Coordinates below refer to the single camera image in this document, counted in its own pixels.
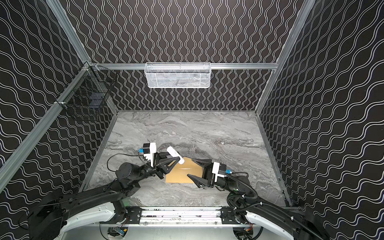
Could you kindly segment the aluminium frame corner post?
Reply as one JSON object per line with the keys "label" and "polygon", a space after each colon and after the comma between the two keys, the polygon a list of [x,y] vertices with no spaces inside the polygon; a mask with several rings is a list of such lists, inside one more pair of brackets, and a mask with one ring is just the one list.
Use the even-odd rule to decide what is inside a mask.
{"label": "aluminium frame corner post", "polygon": [[265,106],[267,99],[278,79],[278,76],[280,75],[281,71],[283,70],[283,67],[285,63],[288,60],[288,57],[290,55],[290,52],[292,51],[296,40],[298,39],[298,36],[300,32],[302,31],[304,24],[306,22],[307,17],[311,13],[316,1],[315,0],[307,0],[303,2],[303,5],[298,12],[298,15],[296,17],[296,20],[292,26],[292,29],[288,35],[288,38],[283,46],[283,49],[279,55],[279,58],[277,60],[277,69],[273,70],[269,80],[267,81],[266,87],[260,97],[259,103],[255,109],[256,115],[260,115],[263,107]]}
{"label": "aluminium frame corner post", "polygon": [[79,59],[85,63],[91,62],[91,58],[88,55],[84,45],[82,44],[79,36],[76,33],[75,28],[73,27],[68,15],[63,8],[62,4],[58,0],[46,0],[47,5],[50,7],[52,13],[55,15],[59,25],[65,32],[70,44],[73,46],[75,52],[77,53]]}

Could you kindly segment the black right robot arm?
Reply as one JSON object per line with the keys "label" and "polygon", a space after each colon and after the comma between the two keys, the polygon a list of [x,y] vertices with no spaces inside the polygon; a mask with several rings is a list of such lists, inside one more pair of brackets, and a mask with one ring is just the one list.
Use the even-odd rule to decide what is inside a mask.
{"label": "black right robot arm", "polygon": [[188,175],[198,188],[228,191],[227,204],[234,220],[260,226],[284,240],[328,240],[325,229],[303,214],[279,207],[259,196],[247,172],[233,172],[210,159],[194,159],[203,169],[201,176]]}

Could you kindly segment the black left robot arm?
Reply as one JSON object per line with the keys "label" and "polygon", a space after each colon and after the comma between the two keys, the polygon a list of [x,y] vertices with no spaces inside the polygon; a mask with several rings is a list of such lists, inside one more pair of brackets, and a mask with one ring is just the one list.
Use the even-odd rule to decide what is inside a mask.
{"label": "black left robot arm", "polygon": [[121,221],[124,218],[121,200],[136,193],[140,189],[141,180],[154,176],[163,179],[181,160],[181,157],[172,157],[169,153],[155,153],[153,165],[121,164],[115,172],[116,179],[104,186],[76,194],[46,195],[29,209],[29,238],[53,240],[63,227],[69,225],[71,217],[105,203],[112,204],[116,209],[112,217]]}

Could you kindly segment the aluminium back crossbar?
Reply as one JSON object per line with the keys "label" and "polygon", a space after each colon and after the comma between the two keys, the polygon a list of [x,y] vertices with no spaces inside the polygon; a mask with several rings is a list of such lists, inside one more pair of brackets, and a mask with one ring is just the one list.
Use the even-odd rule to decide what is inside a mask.
{"label": "aluminium back crossbar", "polygon": [[139,70],[148,67],[153,70],[160,69],[211,69],[211,70],[276,70],[277,63],[145,63],[145,64],[92,64],[110,70]]}

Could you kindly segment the aluminium left side rail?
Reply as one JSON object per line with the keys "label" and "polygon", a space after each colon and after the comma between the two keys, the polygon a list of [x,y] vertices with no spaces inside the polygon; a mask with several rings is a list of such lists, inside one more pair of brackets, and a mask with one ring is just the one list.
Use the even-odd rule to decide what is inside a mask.
{"label": "aluminium left side rail", "polygon": [[35,146],[50,128],[52,123],[63,110],[64,105],[73,96],[78,89],[79,84],[84,81],[84,76],[89,73],[90,63],[85,62],[78,74],[73,78],[71,83],[56,99],[45,115],[39,120],[36,126],[31,130],[27,137],[21,142],[18,148],[8,158],[1,167],[1,191],[8,185],[14,177],[18,169],[23,165],[27,157],[30,155]]}

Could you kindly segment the brown paper envelope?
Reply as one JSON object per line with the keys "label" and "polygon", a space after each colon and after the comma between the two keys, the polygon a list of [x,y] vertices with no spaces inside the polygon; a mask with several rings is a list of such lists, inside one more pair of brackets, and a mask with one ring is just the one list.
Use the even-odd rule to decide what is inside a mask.
{"label": "brown paper envelope", "polygon": [[201,177],[203,168],[194,163],[192,159],[184,157],[183,164],[177,164],[172,171],[166,175],[166,183],[170,184],[193,184],[188,174]]}

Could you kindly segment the aluminium frame corner post right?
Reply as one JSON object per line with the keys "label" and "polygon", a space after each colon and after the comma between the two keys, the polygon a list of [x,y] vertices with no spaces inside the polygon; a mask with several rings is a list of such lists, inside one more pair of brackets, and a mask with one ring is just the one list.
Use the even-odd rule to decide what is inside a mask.
{"label": "aluminium frame corner post right", "polygon": [[311,13],[316,1],[315,0],[307,0],[303,2],[303,5],[298,12],[298,15],[296,17],[296,20],[292,26],[292,29],[288,35],[288,38],[283,46],[283,49],[279,55],[279,58],[277,60],[277,69],[273,70],[269,80],[267,81],[266,87],[260,97],[259,103],[255,109],[256,115],[260,115],[263,107],[265,106],[267,99],[278,79],[278,76],[280,75],[281,71],[283,70],[283,67],[285,63],[288,60],[288,57],[290,55],[290,52],[292,51],[296,40],[298,39],[298,36],[300,32],[302,31],[304,24],[306,22],[307,17]]}

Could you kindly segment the white glue stick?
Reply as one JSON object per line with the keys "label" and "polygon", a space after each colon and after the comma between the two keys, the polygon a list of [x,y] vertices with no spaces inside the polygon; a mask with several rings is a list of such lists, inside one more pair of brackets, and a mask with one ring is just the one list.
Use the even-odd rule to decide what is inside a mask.
{"label": "white glue stick", "polygon": [[179,158],[179,161],[178,163],[180,165],[183,165],[185,163],[185,160],[184,158],[172,147],[172,146],[169,146],[167,148],[167,152],[174,158]]}

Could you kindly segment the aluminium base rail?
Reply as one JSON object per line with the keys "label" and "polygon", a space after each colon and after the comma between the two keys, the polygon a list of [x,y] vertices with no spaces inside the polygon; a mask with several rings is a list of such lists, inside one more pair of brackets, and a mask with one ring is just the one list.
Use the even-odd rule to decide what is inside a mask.
{"label": "aluminium base rail", "polygon": [[122,214],[102,204],[65,221],[61,232],[90,224],[133,227],[242,227],[249,223],[235,220],[229,207],[127,207]]}

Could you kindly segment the aluminium frame corner post left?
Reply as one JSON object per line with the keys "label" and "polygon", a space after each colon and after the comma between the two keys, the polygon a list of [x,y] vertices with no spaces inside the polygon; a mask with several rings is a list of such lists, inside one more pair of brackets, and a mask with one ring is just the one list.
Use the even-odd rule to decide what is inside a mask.
{"label": "aluminium frame corner post left", "polygon": [[91,58],[88,55],[84,45],[82,44],[79,36],[76,33],[75,28],[73,27],[68,15],[63,8],[62,4],[58,0],[46,0],[47,5],[50,7],[52,13],[55,15],[59,25],[65,32],[70,44],[73,46],[75,52],[77,53],[79,59],[85,63],[91,62]]}

